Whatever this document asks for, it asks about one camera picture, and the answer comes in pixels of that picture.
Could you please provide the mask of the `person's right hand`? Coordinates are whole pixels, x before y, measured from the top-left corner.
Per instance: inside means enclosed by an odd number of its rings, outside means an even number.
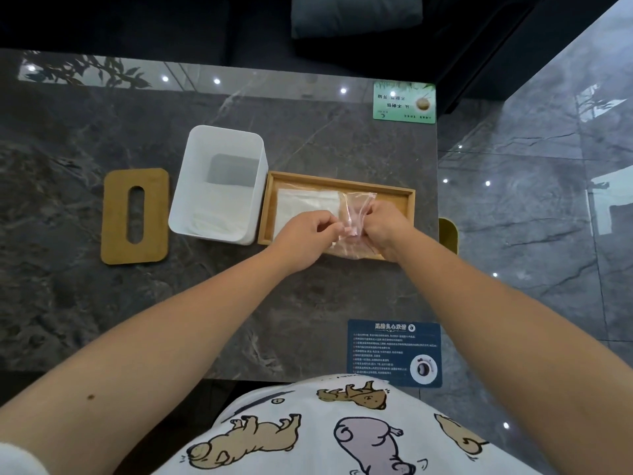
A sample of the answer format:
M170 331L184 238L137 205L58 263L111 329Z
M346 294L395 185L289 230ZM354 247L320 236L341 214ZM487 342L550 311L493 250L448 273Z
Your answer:
M363 225L361 237L385 260L387 260L388 262L398 263L400 248L407 237L414 233L414 231L415 228L412 223L392 203L392 220L390 226L365 227Z

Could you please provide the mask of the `person's left hand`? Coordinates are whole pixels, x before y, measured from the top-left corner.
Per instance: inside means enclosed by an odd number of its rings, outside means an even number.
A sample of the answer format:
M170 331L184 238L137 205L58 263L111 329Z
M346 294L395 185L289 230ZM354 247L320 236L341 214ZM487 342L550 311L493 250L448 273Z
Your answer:
M328 226L344 226L344 224L329 211L316 210L300 213L284 225L268 250L283 266L286 275L305 270L332 247L332 245L322 244L322 231Z

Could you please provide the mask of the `tissue pack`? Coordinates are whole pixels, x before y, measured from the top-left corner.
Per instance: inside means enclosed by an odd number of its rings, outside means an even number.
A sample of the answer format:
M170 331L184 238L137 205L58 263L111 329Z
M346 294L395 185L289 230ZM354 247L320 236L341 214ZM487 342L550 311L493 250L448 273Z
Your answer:
M342 249L345 244L360 243L365 216L376 197L375 192L279 189L272 239L275 239L295 216L310 211L328 211L346 228L345 234L332 245L332 248Z

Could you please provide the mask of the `person's left forearm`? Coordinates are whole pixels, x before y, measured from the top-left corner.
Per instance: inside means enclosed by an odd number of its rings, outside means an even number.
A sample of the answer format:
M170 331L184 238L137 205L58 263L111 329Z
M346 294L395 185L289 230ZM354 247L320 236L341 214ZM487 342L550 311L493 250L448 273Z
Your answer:
M124 321L0 408L0 443L49 475L110 475L292 271L261 253Z

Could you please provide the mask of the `person's right forearm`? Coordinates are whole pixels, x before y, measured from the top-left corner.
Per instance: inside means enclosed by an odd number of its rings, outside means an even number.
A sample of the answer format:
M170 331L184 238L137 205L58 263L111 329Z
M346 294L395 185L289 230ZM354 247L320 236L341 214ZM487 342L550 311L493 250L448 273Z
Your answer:
M488 391L565 475L633 475L633 368L412 227L390 243Z

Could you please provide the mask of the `wooden tray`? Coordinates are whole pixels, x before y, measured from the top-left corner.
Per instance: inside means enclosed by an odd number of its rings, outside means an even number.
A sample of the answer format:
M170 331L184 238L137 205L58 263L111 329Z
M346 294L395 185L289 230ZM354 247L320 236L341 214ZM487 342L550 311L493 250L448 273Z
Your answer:
M340 191L340 192L375 192L375 200L389 201L413 223L415 212L415 190L377 185L374 183L360 183L335 178L319 176L290 174L285 172L268 172L261 220L257 242L261 245L269 245L273 242L273 226L275 208L277 205L277 192L279 189L303 189L309 191ZM344 245L343 248L330 248L326 251L329 255L335 255L352 260L369 258L383 260L384 258L363 239L360 243Z

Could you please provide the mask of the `yellow stool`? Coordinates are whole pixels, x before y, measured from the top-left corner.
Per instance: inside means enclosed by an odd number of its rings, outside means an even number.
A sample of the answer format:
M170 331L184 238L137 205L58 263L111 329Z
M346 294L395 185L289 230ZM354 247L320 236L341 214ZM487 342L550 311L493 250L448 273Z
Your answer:
M457 226L445 217L440 217L438 223L439 243L455 255L459 255L460 237Z

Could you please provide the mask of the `green card sticker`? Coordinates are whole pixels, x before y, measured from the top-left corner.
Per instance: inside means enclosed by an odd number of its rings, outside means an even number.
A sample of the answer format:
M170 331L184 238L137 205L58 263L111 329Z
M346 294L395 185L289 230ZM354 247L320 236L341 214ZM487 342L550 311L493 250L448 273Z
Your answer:
M434 125L436 87L431 83L376 80L373 119Z

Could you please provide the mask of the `white plastic tissue box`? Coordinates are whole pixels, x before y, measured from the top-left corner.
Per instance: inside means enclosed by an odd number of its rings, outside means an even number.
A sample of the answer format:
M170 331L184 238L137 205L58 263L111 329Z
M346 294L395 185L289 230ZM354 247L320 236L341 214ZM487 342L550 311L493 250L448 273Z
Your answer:
M194 127L171 203L170 230L199 239L252 244L267 175L260 135L208 125Z

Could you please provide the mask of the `dark blue notice sticker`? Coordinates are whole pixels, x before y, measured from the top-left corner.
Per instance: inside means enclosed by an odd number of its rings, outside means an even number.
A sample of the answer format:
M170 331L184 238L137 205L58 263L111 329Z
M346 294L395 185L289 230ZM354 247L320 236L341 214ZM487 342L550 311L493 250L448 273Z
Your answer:
M441 388L440 325L348 320L347 373L377 377L399 388Z

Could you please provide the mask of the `white animal print shirt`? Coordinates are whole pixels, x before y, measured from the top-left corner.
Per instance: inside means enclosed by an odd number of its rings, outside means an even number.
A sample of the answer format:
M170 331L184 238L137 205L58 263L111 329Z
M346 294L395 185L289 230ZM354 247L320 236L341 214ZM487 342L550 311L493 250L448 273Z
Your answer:
M251 391L152 475L541 475L380 379Z

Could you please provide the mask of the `grey cushion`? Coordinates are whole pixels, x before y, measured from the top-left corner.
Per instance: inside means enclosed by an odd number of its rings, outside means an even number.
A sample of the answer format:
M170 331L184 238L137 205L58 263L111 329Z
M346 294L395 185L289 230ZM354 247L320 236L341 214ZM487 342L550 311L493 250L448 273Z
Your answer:
M380 33L422 21L423 0L291 0L293 39Z

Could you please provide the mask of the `wooden lid with slot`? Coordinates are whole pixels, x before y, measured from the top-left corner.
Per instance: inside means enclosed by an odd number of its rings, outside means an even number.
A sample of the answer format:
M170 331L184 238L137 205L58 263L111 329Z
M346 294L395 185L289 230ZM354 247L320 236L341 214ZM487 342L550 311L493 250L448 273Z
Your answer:
M143 237L128 239L129 194L144 191ZM101 260L107 265L160 262L169 251L169 174L162 168L114 170L105 176Z

